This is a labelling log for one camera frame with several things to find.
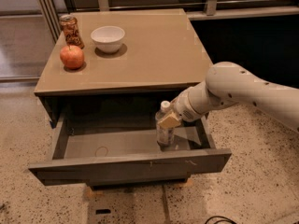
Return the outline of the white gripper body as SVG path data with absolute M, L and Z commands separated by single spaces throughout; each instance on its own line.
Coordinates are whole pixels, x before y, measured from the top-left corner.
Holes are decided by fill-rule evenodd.
M 173 110 L 186 122 L 193 122 L 203 117 L 203 115 L 196 112 L 191 105 L 189 99 L 191 90 L 192 88 L 186 89 L 172 101 Z

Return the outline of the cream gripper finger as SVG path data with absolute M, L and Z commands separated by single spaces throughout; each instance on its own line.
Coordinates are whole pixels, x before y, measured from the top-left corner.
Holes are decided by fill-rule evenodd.
M 181 117 L 173 110 L 170 110 L 166 113 L 158 111 L 156 114 L 156 119 L 157 125 L 163 129 L 176 128 L 181 124 Z

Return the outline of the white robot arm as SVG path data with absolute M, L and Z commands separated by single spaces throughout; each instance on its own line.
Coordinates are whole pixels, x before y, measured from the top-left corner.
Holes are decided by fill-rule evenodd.
M 253 105 L 291 130 L 299 131 L 299 90 L 263 80 L 230 62 L 212 65 L 204 81 L 181 92 L 170 103 L 170 110 L 158 124 L 175 128 L 182 121 L 193 122 L 212 110 L 238 103 Z

